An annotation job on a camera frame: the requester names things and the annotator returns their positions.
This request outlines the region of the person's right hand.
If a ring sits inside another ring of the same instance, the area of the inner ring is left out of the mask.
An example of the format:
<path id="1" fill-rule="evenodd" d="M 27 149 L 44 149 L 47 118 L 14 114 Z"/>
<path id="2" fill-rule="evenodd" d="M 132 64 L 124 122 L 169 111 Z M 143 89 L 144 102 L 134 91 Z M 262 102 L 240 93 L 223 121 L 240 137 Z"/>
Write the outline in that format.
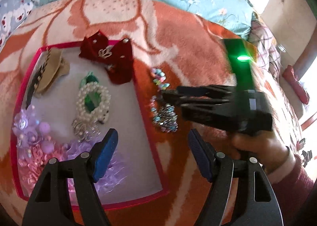
<path id="1" fill-rule="evenodd" d="M 232 144 L 240 151 L 250 152 L 264 166 L 272 184 L 281 182 L 295 168 L 294 153 L 277 139 L 274 132 L 261 131 L 253 137 L 236 133 L 232 137 Z"/>

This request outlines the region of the maroon sleeve forearm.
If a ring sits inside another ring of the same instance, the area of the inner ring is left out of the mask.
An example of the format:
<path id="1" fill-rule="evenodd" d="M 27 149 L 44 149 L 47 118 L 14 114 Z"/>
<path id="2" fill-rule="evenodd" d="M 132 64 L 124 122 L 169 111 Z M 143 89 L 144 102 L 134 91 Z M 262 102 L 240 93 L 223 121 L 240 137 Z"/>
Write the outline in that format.
<path id="1" fill-rule="evenodd" d="M 272 184 L 279 203 L 284 225 L 291 225 L 314 186 L 305 169 L 296 162 L 292 171 Z"/>

